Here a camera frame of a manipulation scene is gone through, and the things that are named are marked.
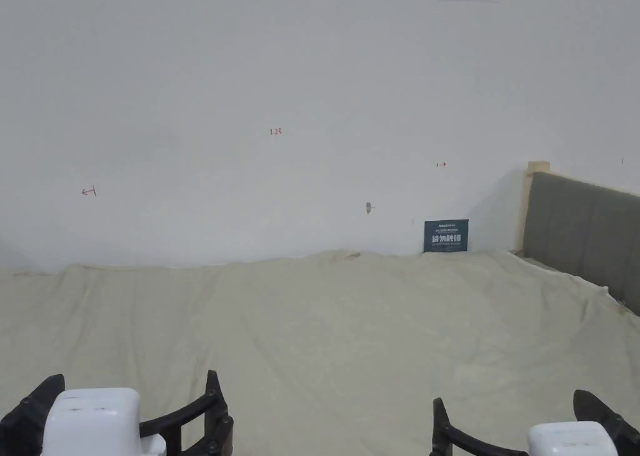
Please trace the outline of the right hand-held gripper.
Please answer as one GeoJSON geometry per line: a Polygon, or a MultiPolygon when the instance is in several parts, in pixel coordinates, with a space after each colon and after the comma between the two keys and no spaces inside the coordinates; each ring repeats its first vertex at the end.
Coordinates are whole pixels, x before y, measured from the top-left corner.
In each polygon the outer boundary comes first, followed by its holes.
{"type": "Polygon", "coordinates": [[[432,402],[431,455],[453,455],[458,447],[471,455],[639,455],[639,431],[587,390],[576,390],[574,414],[580,422],[544,423],[527,432],[528,453],[491,445],[454,427],[442,398],[432,402]]]}

